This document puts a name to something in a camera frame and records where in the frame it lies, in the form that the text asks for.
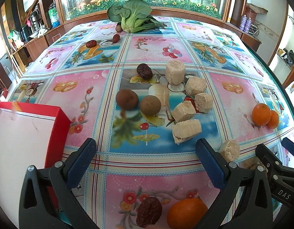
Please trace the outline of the red date far left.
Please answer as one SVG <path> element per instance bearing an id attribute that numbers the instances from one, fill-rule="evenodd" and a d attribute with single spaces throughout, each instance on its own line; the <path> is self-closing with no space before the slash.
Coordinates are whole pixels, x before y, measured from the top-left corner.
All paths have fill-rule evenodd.
<path id="1" fill-rule="evenodd" d="M 85 46 L 86 46 L 87 48 L 93 48 L 93 47 L 97 46 L 97 41 L 96 41 L 96 40 L 89 40 L 89 41 L 85 44 Z"/>

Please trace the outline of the dark red date bottom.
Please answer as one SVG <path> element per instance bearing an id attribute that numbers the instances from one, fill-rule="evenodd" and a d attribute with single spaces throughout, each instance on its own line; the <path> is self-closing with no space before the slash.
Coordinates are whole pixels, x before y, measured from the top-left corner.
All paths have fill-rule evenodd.
<path id="1" fill-rule="evenodd" d="M 136 224 L 141 228 L 155 225 L 162 215 L 162 204 L 155 197 L 146 198 L 139 206 Z"/>

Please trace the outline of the green plastic bottle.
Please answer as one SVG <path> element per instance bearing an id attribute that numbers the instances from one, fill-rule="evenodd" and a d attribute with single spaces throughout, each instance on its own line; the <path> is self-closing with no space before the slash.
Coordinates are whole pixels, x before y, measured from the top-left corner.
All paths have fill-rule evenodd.
<path id="1" fill-rule="evenodd" d="M 55 3 L 52 3 L 49 6 L 48 14 L 49 14 L 52 27 L 55 28 L 59 26 L 60 20 L 59 20 L 58 11 L 56 9 Z"/>

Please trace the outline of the red date far middle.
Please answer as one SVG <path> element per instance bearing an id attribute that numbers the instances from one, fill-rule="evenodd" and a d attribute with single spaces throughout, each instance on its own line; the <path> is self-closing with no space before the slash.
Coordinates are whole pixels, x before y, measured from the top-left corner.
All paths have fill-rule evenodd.
<path id="1" fill-rule="evenodd" d="M 120 35 L 114 34 L 112 37 L 112 42 L 115 44 L 115 43 L 119 42 L 119 40 L 120 40 Z"/>

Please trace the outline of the brown round fruit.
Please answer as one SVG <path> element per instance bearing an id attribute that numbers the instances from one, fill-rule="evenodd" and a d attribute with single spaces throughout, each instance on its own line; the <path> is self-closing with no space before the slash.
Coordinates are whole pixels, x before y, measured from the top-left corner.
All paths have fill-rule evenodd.
<path id="1" fill-rule="evenodd" d="M 156 115 L 161 110 L 160 100 L 152 95 L 144 97 L 140 102 L 140 111 L 144 115 Z"/>
<path id="2" fill-rule="evenodd" d="M 134 110 L 139 104 L 138 95 L 129 89 L 121 89 L 116 95 L 116 104 L 125 111 Z"/>

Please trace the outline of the orange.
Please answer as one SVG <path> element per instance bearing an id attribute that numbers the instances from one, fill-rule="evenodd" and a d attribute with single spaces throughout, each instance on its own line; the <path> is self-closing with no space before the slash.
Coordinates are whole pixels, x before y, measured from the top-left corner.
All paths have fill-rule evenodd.
<path id="1" fill-rule="evenodd" d="M 175 203 L 167 213 L 170 228 L 194 228 L 206 214 L 208 207 L 200 198 L 186 198 Z"/>
<path id="2" fill-rule="evenodd" d="M 270 121 L 266 124 L 269 129 L 275 129 L 279 125 L 279 116 L 276 111 L 271 110 L 271 118 Z"/>
<path id="3" fill-rule="evenodd" d="M 252 110 L 251 118 L 257 126 L 266 126 L 271 120 L 270 108 L 264 103 L 257 104 Z"/>

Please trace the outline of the purple bottle right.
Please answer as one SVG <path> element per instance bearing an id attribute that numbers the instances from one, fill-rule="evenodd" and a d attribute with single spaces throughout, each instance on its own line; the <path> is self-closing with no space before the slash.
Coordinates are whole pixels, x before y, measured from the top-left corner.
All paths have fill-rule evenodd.
<path id="1" fill-rule="evenodd" d="M 248 33 L 249 29 L 251 27 L 252 21 L 250 18 L 246 18 L 245 26 L 244 26 L 244 32 Z"/>

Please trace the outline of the dark red date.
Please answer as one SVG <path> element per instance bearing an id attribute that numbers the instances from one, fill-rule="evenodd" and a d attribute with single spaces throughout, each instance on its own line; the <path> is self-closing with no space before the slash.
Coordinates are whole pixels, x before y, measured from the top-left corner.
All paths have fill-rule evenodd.
<path id="1" fill-rule="evenodd" d="M 138 65 L 136 71 L 137 74 L 144 80 L 150 80 L 153 77 L 153 72 L 151 68 L 145 63 L 141 63 L 140 65 Z"/>
<path id="2" fill-rule="evenodd" d="M 155 197 L 146 198 L 139 206 L 136 224 L 141 228 L 155 225 L 162 215 L 162 204 Z"/>

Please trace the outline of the green bok choy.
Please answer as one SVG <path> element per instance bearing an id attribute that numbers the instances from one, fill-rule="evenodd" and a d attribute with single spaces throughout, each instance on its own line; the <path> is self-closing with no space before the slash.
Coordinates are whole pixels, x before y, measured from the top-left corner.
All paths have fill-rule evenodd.
<path id="1" fill-rule="evenodd" d="M 142 0 L 129 0 L 124 5 L 113 5 L 107 10 L 108 19 L 120 23 L 123 31 L 137 33 L 154 28 L 165 28 L 162 22 L 151 16 L 150 5 Z"/>

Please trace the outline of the dark red date centre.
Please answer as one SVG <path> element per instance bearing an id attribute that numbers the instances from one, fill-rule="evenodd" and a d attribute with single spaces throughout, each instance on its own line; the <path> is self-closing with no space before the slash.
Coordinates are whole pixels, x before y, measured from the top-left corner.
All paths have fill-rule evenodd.
<path id="1" fill-rule="evenodd" d="M 153 77 L 153 72 L 151 68 L 145 63 L 141 63 L 140 65 L 138 65 L 136 71 L 137 74 L 144 80 L 150 80 Z"/>

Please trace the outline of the purple bottle left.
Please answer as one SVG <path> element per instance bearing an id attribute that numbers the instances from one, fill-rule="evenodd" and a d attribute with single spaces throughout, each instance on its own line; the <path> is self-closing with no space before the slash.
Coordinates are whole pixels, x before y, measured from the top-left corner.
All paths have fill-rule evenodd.
<path id="1" fill-rule="evenodd" d="M 240 19 L 240 22 L 239 22 L 239 29 L 240 30 L 244 31 L 246 21 L 247 21 L 246 15 L 242 15 L 241 19 Z"/>

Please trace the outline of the brown fruit beside bok choy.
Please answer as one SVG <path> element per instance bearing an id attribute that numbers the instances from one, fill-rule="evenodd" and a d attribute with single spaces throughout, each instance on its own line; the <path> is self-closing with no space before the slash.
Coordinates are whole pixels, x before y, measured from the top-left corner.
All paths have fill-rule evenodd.
<path id="1" fill-rule="evenodd" d="M 118 24 L 116 25 L 116 32 L 119 33 L 119 32 L 122 32 L 122 31 L 123 31 L 123 29 L 122 29 L 122 27 L 121 27 L 121 24 L 118 23 Z"/>

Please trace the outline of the red box white interior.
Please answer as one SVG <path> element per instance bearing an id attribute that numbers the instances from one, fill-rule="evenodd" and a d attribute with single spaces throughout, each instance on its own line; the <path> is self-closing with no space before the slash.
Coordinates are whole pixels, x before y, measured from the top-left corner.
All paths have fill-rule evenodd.
<path id="1" fill-rule="evenodd" d="M 27 168 L 62 159 L 70 124 L 58 106 L 0 102 L 0 207 L 15 227 Z"/>

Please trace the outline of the colourful fruit pattern tablecloth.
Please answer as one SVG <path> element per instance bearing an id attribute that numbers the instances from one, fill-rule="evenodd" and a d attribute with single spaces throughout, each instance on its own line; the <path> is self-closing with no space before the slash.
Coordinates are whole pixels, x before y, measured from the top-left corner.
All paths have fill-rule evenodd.
<path id="1" fill-rule="evenodd" d="M 109 20 L 74 26 L 24 73 L 9 100 L 59 106 L 71 124 L 63 158 L 87 138 L 96 155 L 73 192 L 99 228 L 137 228 L 150 197 L 166 214 L 206 206 L 218 189 L 196 153 L 204 138 L 241 168 L 266 145 L 294 168 L 294 108 L 239 36 L 212 24 L 160 17 L 162 28 L 120 32 Z"/>

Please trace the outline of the black kettle on cabinet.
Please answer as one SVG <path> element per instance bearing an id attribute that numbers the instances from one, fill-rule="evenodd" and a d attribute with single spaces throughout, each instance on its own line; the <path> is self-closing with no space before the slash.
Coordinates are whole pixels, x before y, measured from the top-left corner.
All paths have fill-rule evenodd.
<path id="1" fill-rule="evenodd" d="M 42 19 L 37 10 L 32 11 L 29 16 L 29 21 L 31 23 L 32 32 L 38 31 L 42 27 Z"/>

